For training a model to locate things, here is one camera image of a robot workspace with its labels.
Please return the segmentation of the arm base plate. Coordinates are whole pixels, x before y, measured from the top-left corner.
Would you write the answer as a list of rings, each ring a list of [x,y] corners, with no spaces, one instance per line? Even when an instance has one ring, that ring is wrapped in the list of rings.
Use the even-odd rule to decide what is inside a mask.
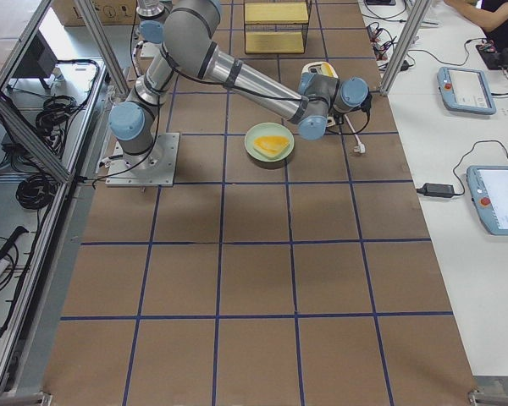
[[[180,133],[159,133],[156,145],[148,157],[129,156],[123,153],[118,141],[115,142],[115,155],[119,159],[109,164],[109,177],[104,181],[109,187],[152,187],[174,185],[174,175],[179,150]]]
[[[159,44],[149,41],[139,41],[135,46],[135,56],[137,58],[154,58],[159,54]]]

